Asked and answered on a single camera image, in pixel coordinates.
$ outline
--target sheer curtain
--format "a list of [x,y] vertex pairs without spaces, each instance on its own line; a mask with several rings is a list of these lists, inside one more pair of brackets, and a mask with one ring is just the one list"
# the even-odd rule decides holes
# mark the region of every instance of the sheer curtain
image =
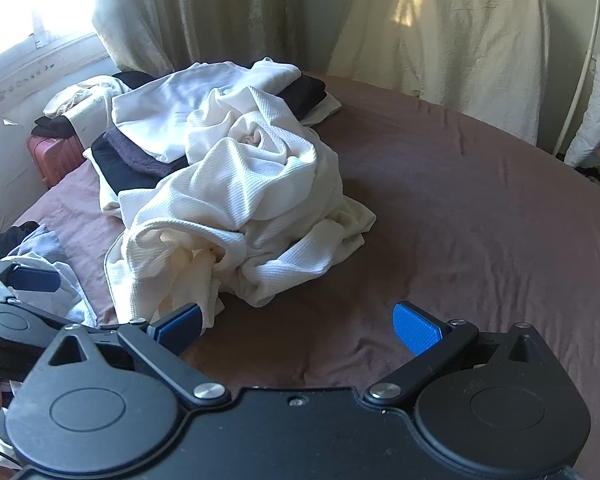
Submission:
[[93,25],[120,70],[161,76],[194,62],[298,62],[298,0],[95,0]]

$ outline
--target black cable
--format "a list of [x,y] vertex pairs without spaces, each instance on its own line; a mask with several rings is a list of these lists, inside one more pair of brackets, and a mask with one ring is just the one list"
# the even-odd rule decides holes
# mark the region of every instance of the black cable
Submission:
[[16,459],[14,459],[14,458],[11,458],[9,455],[6,455],[6,454],[4,454],[4,453],[3,453],[3,452],[1,452],[1,451],[0,451],[0,456],[1,456],[2,458],[5,458],[5,459],[7,459],[9,462],[13,462],[13,463],[14,463],[16,466],[18,466],[18,467],[22,467],[22,466],[20,465],[20,462],[18,462],[18,461],[17,461]]

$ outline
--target window sill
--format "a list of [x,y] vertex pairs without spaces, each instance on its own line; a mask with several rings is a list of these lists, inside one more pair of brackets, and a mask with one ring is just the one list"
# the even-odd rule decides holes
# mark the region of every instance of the window sill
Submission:
[[0,56],[0,115],[52,82],[108,56],[95,33],[62,38],[17,61],[12,61],[12,54]]

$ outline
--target bed sheet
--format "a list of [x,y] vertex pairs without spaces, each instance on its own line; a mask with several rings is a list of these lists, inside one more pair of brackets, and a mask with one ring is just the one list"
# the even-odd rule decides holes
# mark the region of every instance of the bed sheet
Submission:
[[[412,301],[482,330],[533,323],[592,414],[577,469],[600,479],[600,189],[545,152],[416,98],[324,78],[344,108],[316,127],[344,192],[378,216],[365,245],[261,309],[223,297],[183,355],[227,384],[369,386],[412,358],[392,309]],[[45,222],[101,321],[114,313],[103,257],[122,223],[101,215],[87,165],[19,221]]]

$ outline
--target red suitcase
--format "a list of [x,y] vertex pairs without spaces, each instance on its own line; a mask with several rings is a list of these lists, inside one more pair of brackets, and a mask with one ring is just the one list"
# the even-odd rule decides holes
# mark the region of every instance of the red suitcase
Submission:
[[42,182],[49,189],[85,161],[82,156],[84,147],[77,135],[69,139],[29,136],[27,148],[42,176]]

